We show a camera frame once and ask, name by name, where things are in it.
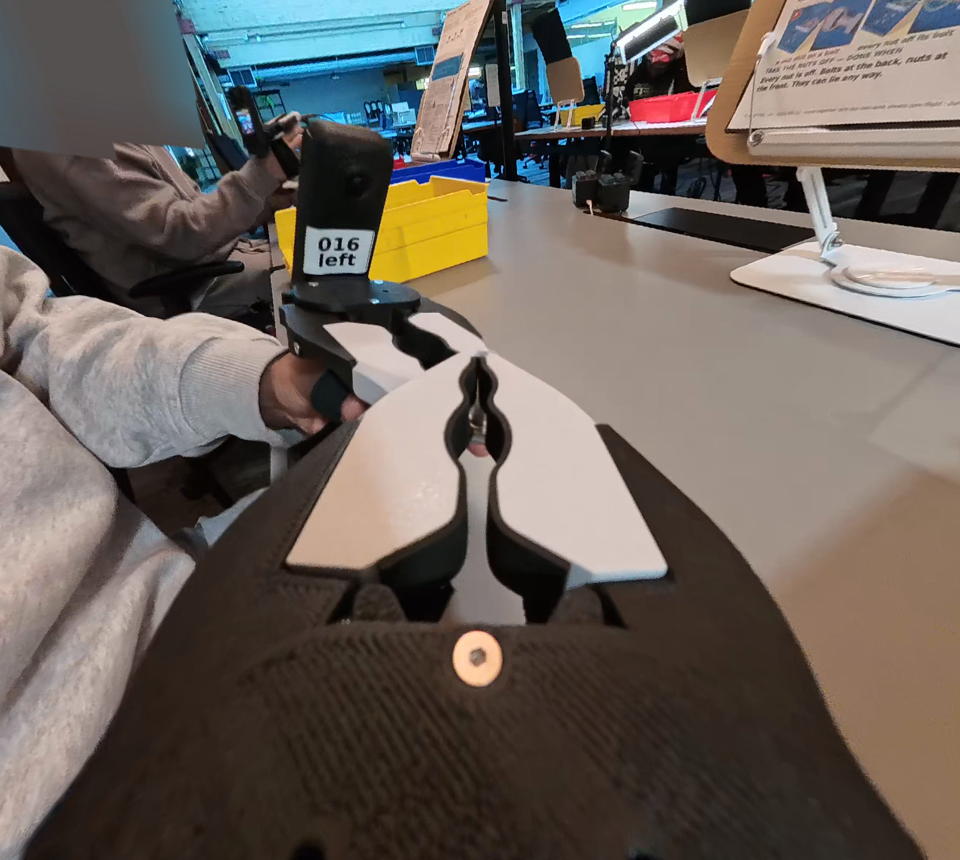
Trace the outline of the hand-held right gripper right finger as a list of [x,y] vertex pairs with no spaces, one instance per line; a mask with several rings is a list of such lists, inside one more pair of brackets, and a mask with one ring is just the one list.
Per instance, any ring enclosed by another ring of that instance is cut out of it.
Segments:
[[498,354],[484,369],[495,460],[486,551],[497,578],[519,590],[547,572],[565,589],[665,577],[665,556],[592,417]]

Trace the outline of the wooden board stand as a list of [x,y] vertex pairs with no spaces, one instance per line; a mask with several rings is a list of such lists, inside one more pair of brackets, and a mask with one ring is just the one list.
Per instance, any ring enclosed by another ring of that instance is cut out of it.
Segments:
[[569,56],[545,65],[547,85],[553,103],[558,107],[576,106],[584,100],[585,88],[577,57]]
[[682,43],[692,86],[700,88],[723,78],[748,14],[746,9],[687,27]]

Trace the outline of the black battery charger block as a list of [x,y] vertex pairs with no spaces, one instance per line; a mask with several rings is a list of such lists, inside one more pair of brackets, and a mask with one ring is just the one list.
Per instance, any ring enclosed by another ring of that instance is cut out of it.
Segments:
[[614,170],[614,155],[601,150],[591,169],[573,174],[571,190],[574,206],[590,214],[621,214],[629,206],[631,190],[639,182],[644,164],[642,152],[630,150],[625,170]]

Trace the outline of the cardboard instruction board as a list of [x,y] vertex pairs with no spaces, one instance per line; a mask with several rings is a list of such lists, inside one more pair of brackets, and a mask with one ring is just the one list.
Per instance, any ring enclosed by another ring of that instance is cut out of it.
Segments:
[[494,1],[468,0],[446,14],[414,127],[415,163],[447,159],[455,151],[470,94],[470,62]]

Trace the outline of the blue plastic bin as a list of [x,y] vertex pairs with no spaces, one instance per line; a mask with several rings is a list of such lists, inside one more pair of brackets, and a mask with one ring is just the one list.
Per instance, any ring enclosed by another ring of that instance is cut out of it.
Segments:
[[395,166],[390,178],[391,184],[402,182],[427,182],[435,176],[450,177],[468,182],[487,182],[486,162],[476,158],[442,159],[425,163],[410,163],[402,167]]

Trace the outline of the black office chair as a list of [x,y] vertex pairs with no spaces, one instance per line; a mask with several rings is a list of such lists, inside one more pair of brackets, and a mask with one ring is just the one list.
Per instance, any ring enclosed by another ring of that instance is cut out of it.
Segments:
[[[31,195],[25,182],[13,182],[14,193],[2,195],[2,208],[11,207],[15,216],[21,218],[21,229],[15,228],[10,235],[21,250],[47,275],[54,293],[66,296],[86,296],[97,300],[117,302],[102,278],[58,236],[43,220],[42,205]],[[214,274],[226,274],[229,265],[238,266],[238,261],[210,262],[189,267],[172,274],[161,275],[138,283],[132,290],[134,299],[161,301],[160,318],[188,312],[191,294]],[[273,307],[253,311],[243,319],[243,324],[264,328],[272,323]]]

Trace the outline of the printed instruction sheet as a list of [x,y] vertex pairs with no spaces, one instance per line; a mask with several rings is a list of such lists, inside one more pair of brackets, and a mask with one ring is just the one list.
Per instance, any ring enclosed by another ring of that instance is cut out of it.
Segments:
[[958,120],[959,0],[785,0],[734,130]]

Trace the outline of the grey desk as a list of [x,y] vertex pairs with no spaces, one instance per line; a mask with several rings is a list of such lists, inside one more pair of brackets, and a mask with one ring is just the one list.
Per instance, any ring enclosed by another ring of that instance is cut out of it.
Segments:
[[928,858],[958,858],[958,350],[744,288],[757,254],[494,182],[415,281],[726,533]]

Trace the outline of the desk lamp light bar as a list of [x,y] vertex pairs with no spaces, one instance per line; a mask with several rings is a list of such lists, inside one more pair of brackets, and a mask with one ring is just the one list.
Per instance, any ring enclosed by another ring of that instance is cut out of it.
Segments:
[[661,10],[621,32],[615,50],[622,62],[640,58],[682,32],[686,0],[673,0]]

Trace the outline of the long wooden desk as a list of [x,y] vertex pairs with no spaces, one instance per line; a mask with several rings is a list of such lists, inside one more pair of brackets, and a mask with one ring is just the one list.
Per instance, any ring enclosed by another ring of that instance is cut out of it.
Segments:
[[630,152],[637,151],[643,164],[653,164],[659,175],[710,158],[705,123],[705,118],[663,123],[626,121],[613,124],[610,131],[602,126],[540,127],[519,132],[516,140],[524,155],[543,162],[548,184],[561,189],[581,163],[595,164],[602,150],[611,153],[615,169],[626,169]]

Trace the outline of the person's left forearm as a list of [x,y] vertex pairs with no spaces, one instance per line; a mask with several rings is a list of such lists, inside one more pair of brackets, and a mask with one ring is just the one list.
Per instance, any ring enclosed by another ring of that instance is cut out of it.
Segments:
[[79,445],[131,469],[198,455],[228,436],[293,446],[261,416],[269,335],[200,313],[169,320],[85,297],[57,299],[40,267],[1,251],[2,462],[51,462]]

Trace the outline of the black pole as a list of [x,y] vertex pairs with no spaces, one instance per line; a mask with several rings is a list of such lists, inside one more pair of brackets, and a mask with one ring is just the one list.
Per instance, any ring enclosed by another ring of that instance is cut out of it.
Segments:
[[506,181],[515,182],[519,177],[517,169],[516,139],[514,131],[513,88],[510,71],[510,33],[508,27],[507,0],[492,0],[492,20],[496,47],[497,84],[500,99],[501,143],[503,151],[502,176]]

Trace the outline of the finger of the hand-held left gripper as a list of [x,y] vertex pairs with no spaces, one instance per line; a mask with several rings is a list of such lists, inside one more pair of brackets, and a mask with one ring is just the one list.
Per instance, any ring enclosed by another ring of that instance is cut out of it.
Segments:
[[325,327],[352,359],[351,390],[367,405],[376,404],[425,372],[418,360],[394,344],[393,336],[383,326],[338,322]]
[[441,312],[397,314],[393,320],[394,345],[425,370],[459,353],[476,357],[489,352],[482,337]]

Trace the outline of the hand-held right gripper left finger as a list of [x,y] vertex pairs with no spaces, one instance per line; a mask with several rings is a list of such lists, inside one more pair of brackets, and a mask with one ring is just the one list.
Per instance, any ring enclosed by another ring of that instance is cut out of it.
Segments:
[[455,577],[467,554],[474,358],[457,353],[363,415],[286,558],[349,577]]

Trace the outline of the red plastic bin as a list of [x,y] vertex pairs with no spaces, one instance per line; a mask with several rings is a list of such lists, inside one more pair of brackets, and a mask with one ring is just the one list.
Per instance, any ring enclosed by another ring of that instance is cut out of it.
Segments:
[[628,105],[630,121],[662,124],[703,118],[707,115],[716,93],[717,88],[714,87],[633,100]]

